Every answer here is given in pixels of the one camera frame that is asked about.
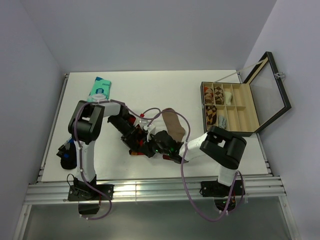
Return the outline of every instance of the glass panel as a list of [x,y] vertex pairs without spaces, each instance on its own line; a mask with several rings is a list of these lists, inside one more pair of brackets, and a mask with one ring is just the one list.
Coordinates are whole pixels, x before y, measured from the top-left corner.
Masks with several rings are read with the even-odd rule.
[[[196,204],[217,217],[213,199]],[[77,204],[34,205],[24,240],[283,240],[289,239],[278,197],[249,198],[218,222],[203,220],[189,201],[115,202],[109,216],[79,218]]]
[[252,80],[250,88],[260,126],[285,107],[268,62]]

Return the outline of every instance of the patterned sock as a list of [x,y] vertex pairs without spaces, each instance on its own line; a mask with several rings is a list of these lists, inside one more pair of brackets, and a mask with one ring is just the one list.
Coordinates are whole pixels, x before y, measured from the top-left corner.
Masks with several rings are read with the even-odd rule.
[[214,91],[210,87],[204,87],[204,101],[206,104],[214,104]]
[[206,106],[205,107],[206,113],[206,124],[213,125],[217,121],[217,107],[216,106]]
[[214,99],[215,104],[223,105],[225,103],[224,91],[219,86],[214,88]]

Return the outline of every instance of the gray wall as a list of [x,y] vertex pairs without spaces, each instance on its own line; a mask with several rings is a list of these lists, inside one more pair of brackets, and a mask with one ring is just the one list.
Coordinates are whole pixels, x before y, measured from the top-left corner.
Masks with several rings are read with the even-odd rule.
[[1,1],[0,33],[0,239],[8,240],[38,175],[63,75],[19,1]]
[[276,0],[21,0],[65,72],[242,67]]
[[272,170],[281,175],[299,231],[320,236],[320,1],[278,0],[246,65],[273,52],[292,109],[261,135]]

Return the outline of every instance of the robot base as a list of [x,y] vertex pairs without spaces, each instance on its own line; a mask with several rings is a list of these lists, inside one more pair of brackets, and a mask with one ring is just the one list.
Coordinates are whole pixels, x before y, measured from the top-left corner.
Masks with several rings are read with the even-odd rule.
[[[71,185],[68,194],[68,201],[81,202],[81,201],[107,201],[112,200],[114,194],[114,185],[112,184],[98,184],[97,176],[89,183],[95,189],[104,193],[108,198],[98,194],[89,188],[84,182],[75,178],[74,185]],[[78,212],[81,215],[95,215],[100,209],[100,203],[79,203]]]
[[[204,197],[224,198],[229,195],[230,187],[216,181],[202,181],[200,194]],[[236,180],[233,186],[233,193],[236,196],[242,195],[242,182]]]

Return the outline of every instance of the metal frame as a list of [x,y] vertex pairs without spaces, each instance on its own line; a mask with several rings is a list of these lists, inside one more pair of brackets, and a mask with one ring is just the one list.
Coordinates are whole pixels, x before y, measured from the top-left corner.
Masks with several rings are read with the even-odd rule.
[[47,144],[46,144],[46,146],[45,146],[45,150],[44,150],[44,154],[43,154],[43,159],[42,159],[42,163],[41,163],[41,167],[42,167],[42,168],[44,168],[45,165],[46,165],[46,159],[47,159],[49,147],[50,147],[50,144],[51,144],[52,136],[53,136],[54,131],[55,131],[55,127],[56,127],[56,123],[57,123],[57,119],[58,119],[58,114],[59,114],[59,111],[60,111],[62,99],[64,98],[64,94],[65,94],[65,90],[66,90],[66,86],[67,86],[68,79],[69,79],[69,73],[66,73],[66,74],[64,75],[64,81],[63,81],[63,85],[62,85],[62,90],[61,90],[61,93],[60,93],[58,105],[57,105],[56,110],[55,110],[55,114],[54,114],[54,118],[53,118],[53,123],[52,123],[51,130],[50,130],[50,134],[49,134],[49,138],[48,138]]
[[287,196],[279,196],[279,201],[281,204],[282,212],[286,221],[286,225],[289,229],[289,234],[292,240],[301,240],[300,233],[298,231],[298,227],[294,218],[294,215],[289,206]]
[[[289,109],[291,109],[291,104],[288,98],[288,95],[286,93],[284,84],[282,82],[282,78],[280,77],[281,75],[278,75],[279,70],[278,67],[276,65],[274,56],[272,54],[272,52],[270,51],[266,51],[263,56],[260,58],[259,62],[261,62],[262,60],[268,59],[267,63],[269,63],[273,76],[274,76],[274,80],[278,86],[281,98],[282,98],[282,102],[284,107],[278,111],[275,115],[273,115],[270,119],[268,119],[265,123],[263,123],[256,131],[254,131],[255,133],[259,133],[261,132],[263,129],[265,129],[267,126],[269,126],[270,124],[272,124],[276,119],[278,119],[280,116],[282,116],[283,114],[285,114]],[[251,82],[249,82],[249,80],[251,79],[251,77],[256,74],[259,73],[264,67],[260,68],[260,66],[262,66],[264,63],[260,63],[254,66],[254,68],[252,69],[252,71],[249,73],[249,75],[246,77],[246,79],[243,81],[244,84],[248,83],[251,84]]]
[[23,205],[20,213],[18,223],[15,227],[15,232],[13,235],[13,240],[22,240],[24,238],[26,226],[28,223],[30,211],[32,205]]
[[[41,182],[42,174],[46,164],[48,149],[51,144],[53,132],[56,126],[62,99],[67,86],[69,74],[65,75],[58,106],[55,112],[53,124],[51,127],[48,142],[42,159],[41,169],[39,171],[36,184],[28,186],[21,214],[15,229],[14,240],[22,240],[32,205],[52,205],[52,204],[78,204],[78,202],[69,202],[69,185],[66,182]],[[263,148],[260,135],[257,134],[260,148],[268,168],[266,175],[245,176],[246,193],[248,198],[258,197],[279,197],[283,214],[289,228],[292,239],[300,239],[295,220],[287,201],[287,194],[281,178],[273,176],[270,169],[265,150]],[[201,181],[215,180],[216,177],[191,177],[186,178],[187,186],[191,197],[194,200],[205,199],[199,194]],[[180,178],[164,179],[140,179],[140,180],[104,180],[97,184],[113,184],[114,194],[113,202],[152,202],[152,201],[182,201],[187,200]],[[82,201],[81,203],[97,203],[97,201]]]
[[[187,186],[193,199],[203,197],[199,194],[201,181],[215,180],[216,177],[187,178]],[[97,184],[113,184],[113,202],[151,202],[187,200],[187,195],[180,178],[153,179],[135,181],[98,181]],[[285,196],[281,178],[278,176],[246,177],[245,190],[248,197]],[[66,182],[37,183],[27,189],[24,204],[78,204],[68,202],[69,185]],[[81,203],[97,203],[98,201],[81,201]]]

